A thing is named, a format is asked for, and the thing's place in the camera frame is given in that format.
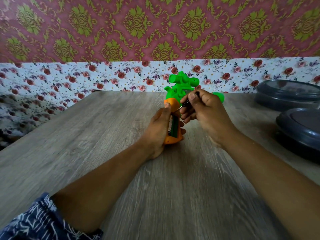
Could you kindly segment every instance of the floral wallpaper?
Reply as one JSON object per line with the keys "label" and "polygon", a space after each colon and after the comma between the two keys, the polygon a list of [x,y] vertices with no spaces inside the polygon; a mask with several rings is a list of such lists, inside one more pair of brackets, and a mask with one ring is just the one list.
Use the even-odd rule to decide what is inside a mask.
{"label": "floral wallpaper", "polygon": [[320,0],[0,0],[0,62],[320,55]]}
{"label": "floral wallpaper", "polygon": [[320,57],[0,63],[0,129],[28,133],[95,90],[164,92],[179,71],[210,92],[252,93],[269,79],[320,85]]}

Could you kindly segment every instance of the green toy gun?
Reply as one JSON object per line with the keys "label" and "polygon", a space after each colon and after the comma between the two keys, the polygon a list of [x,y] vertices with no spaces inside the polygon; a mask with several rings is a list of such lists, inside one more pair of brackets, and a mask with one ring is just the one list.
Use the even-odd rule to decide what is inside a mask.
{"label": "green toy gun", "polygon": [[[171,74],[169,76],[169,82],[175,83],[174,86],[165,87],[167,91],[166,99],[164,103],[170,103],[171,112],[174,113],[182,105],[180,100],[189,92],[194,90],[194,87],[198,86],[200,81],[198,78],[189,78],[186,73],[180,71],[178,74]],[[220,92],[213,92],[212,94],[217,95],[221,102],[224,101],[224,95]],[[177,115],[171,115],[169,121],[168,135],[165,138],[164,144],[174,144],[182,140],[180,119]]]}

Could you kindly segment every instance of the wood grain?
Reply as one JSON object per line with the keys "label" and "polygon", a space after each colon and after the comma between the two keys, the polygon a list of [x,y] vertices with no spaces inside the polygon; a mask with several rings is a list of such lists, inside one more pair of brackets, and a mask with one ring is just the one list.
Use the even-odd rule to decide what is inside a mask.
{"label": "wood grain", "polygon": [[[0,152],[0,227],[107,161],[142,135],[165,93],[94,92]],[[320,184],[320,167],[274,139],[278,112],[226,94],[234,124]],[[104,239],[285,239],[286,231],[234,161],[197,121],[147,162],[102,224]]]}

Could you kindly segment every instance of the orange toy handle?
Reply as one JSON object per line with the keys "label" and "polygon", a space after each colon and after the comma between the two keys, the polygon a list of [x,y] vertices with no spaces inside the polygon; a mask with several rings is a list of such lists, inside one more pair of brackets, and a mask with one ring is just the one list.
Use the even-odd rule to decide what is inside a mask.
{"label": "orange toy handle", "polygon": [[[171,105],[171,113],[174,113],[177,111],[177,109],[181,106],[180,103],[173,97],[170,97],[168,99],[166,99],[164,101],[164,103],[170,103]],[[181,134],[181,128],[180,128],[180,123],[178,123],[178,134],[177,134],[177,138],[173,137],[173,136],[166,136],[165,140],[164,140],[164,144],[168,145],[168,144],[175,144],[179,141],[182,140],[182,134]]]}

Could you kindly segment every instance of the sleeve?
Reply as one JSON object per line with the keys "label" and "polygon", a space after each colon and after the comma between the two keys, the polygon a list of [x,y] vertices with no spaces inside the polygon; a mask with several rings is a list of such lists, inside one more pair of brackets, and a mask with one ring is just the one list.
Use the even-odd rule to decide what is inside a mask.
{"label": "sleeve", "polygon": [[36,199],[29,210],[14,218],[0,231],[0,240],[67,239],[98,240],[102,230],[85,234],[71,227],[59,214],[48,193]]}

